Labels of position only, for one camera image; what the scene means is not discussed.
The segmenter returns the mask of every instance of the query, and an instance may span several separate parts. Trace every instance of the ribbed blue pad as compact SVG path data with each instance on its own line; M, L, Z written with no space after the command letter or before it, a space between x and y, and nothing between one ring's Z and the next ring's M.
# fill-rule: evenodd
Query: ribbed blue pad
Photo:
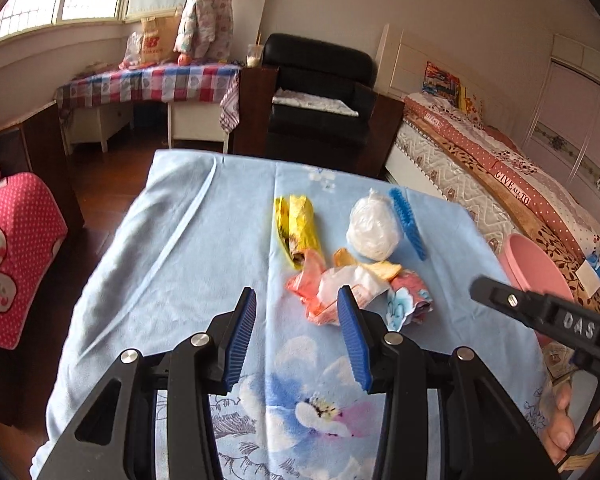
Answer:
M371 368L369 364L369 349L366 346L360 325L356 319L353 309L358 309L355 300L352 300L342 289L338 291L338 320L344 337L344 344L347 346L349 361L353 377L362 386L362 389L368 391L371 387Z
M226 352L226 361L224 363L224 376L222 380L227 391L234 387L234 384L240 379L242 373L242 364L247 355L247 348L253 331L253 324L256 321L256 293L251 290L247 298L246 305L240 314L240 319L235 327L234 338Z
M395 213L398 215L404 234L411 242L413 248L416 249L420 260L424 261L427 257L427 253L424 249L424 243L422 243L420 231L418 231L416 219L413 217L413 212L411 211L408 200L397 187L394 187L389 191L389 196L394 200Z

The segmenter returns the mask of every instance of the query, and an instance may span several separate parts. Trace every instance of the metal bolt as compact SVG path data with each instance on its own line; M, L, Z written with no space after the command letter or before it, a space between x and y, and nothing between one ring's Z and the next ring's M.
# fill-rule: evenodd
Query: metal bolt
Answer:
M458 349L458 359L461 361L470 361L475 357L474 351L466 346L461 346Z
M124 352L122 352L122 354L120 355L120 360L125 364L131 364L133 361L135 361L136 359L138 359L138 351L133 350L132 348L129 350L125 350Z
M193 346L205 346L208 345L210 341L211 338L204 332L199 332L191 336L191 344Z
M388 345L399 345L403 342L403 340L404 338L398 332L387 332L386 334L384 334L384 342Z

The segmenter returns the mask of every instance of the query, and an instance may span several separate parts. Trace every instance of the blue comb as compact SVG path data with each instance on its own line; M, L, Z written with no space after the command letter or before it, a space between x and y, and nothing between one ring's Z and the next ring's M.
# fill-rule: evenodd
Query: blue comb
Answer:
M398 220L400 220L400 225L402 226L404 234L411 242L413 248L416 249L420 260L424 261L427 257L427 253L424 249L420 231L418 231L416 219L413 217L413 212L411 211L408 200L397 187L394 187L389 191L389 196L394 201L395 213L398 215Z
M344 336L344 344L351 361L353 377L368 392L372 386L371 359L367 344L369 334L365 334L364 322L360 323L360 309L356 298L348 286L338 291L338 320Z
M222 382L227 391L231 391L240 379L242 365L247 355L251 332L256 321L256 293L252 288L245 287L235 307L234 319L230 321L230 338L224 351L224 373Z

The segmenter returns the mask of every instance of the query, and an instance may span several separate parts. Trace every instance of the pink bucket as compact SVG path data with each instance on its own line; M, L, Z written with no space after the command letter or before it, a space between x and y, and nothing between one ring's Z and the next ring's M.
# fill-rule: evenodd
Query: pink bucket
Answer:
M573 301L571 289L558 267L529 238L519 234L510 235L498 260L512 286ZM538 341L540 346L544 346L551 340L538 334Z

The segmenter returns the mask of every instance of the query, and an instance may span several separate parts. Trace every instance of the yellow snack package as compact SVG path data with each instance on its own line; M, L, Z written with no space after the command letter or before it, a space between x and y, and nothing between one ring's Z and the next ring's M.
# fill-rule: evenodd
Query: yellow snack package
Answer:
M297 270L302 269L307 249L314 249L322 255L315 231L314 206L306 196L291 195L288 202L284 197L278 197L274 201L274 214L278 238Z

